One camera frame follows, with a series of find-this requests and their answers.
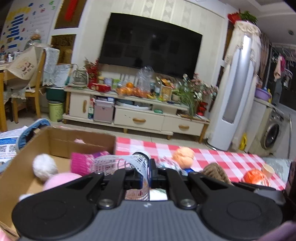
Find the cardboard box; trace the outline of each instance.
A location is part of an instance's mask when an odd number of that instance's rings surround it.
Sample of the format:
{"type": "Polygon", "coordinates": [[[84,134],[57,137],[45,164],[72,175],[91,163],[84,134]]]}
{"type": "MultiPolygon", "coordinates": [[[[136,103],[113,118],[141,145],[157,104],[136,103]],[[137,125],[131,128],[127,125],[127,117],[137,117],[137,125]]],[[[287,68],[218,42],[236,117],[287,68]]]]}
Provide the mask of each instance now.
{"type": "Polygon", "coordinates": [[[43,183],[35,177],[32,163],[39,154],[49,154],[55,160],[59,172],[70,171],[72,152],[92,154],[100,151],[115,153],[116,137],[108,134],[46,127],[14,157],[0,176],[0,227],[13,240],[18,234],[11,220],[11,213],[22,194],[42,191],[43,183]],[[83,143],[74,142],[81,139],[83,143]]]}

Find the white tv cabinet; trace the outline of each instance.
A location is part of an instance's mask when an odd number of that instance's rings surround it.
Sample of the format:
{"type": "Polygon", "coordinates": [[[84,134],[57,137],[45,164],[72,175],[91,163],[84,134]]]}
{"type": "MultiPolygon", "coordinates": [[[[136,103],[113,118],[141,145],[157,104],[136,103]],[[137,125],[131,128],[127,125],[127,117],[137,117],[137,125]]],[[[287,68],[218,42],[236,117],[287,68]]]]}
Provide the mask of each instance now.
{"type": "Polygon", "coordinates": [[[144,99],[134,96],[119,96],[115,92],[101,93],[89,89],[64,88],[67,92],[66,112],[63,114],[64,123],[67,120],[92,123],[103,126],[123,128],[127,133],[128,129],[152,132],[167,135],[170,139],[174,133],[184,133],[199,136],[202,142],[209,122],[203,120],[190,120],[177,116],[177,110],[188,110],[183,104],[169,104],[159,100],[144,99]],[[88,107],[90,96],[112,97],[137,101],[152,105],[152,110],[134,110],[123,106],[115,105],[115,115],[112,123],[88,119],[88,107]],[[154,109],[161,109],[162,114],[154,113],[154,109]]]}

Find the red and white tablecloth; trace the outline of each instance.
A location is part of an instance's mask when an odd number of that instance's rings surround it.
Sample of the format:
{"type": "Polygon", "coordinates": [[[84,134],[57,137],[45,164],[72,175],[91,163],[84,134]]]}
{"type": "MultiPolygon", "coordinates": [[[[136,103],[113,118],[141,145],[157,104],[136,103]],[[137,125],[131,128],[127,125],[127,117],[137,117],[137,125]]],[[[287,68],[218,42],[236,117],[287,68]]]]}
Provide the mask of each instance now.
{"type": "MultiPolygon", "coordinates": [[[[179,146],[153,143],[147,141],[134,140],[118,137],[116,143],[117,155],[131,155],[136,151],[145,150],[152,158],[171,157],[179,146]]],[[[233,153],[214,151],[207,149],[191,148],[194,151],[194,162],[192,169],[196,172],[201,171],[211,162],[218,163],[225,170],[229,179],[238,182],[242,179],[246,171],[251,169],[261,170],[264,161],[257,155],[246,153],[233,153]]],[[[286,184],[274,174],[270,180],[271,186],[277,190],[283,190],[286,184]]]]}

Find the black television screen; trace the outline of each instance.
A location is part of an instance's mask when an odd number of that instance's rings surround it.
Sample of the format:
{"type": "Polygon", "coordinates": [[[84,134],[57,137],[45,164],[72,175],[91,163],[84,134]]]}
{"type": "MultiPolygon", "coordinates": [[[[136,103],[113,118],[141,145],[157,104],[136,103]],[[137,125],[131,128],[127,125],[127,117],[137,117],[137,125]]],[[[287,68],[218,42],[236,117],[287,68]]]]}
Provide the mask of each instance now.
{"type": "Polygon", "coordinates": [[[111,13],[100,63],[141,68],[182,78],[193,77],[202,35],[151,18],[111,13]]]}

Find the wooden handle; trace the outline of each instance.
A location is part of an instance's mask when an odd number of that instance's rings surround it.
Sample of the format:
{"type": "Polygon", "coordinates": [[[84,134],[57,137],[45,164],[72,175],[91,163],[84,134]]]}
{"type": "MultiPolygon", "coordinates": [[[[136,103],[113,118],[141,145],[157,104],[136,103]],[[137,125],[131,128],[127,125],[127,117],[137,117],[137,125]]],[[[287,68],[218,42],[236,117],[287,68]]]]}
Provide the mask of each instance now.
{"type": "Polygon", "coordinates": [[[146,120],[145,119],[138,119],[138,118],[133,118],[134,122],[139,122],[139,123],[145,123],[146,120]]]}
{"type": "Polygon", "coordinates": [[[185,130],[188,130],[188,129],[189,129],[189,126],[183,126],[183,125],[179,125],[179,128],[180,128],[180,129],[185,129],[185,130]]]}
{"type": "Polygon", "coordinates": [[[87,100],[84,100],[84,101],[83,101],[83,107],[82,107],[82,111],[83,111],[83,113],[86,112],[86,104],[87,104],[87,100]]]}

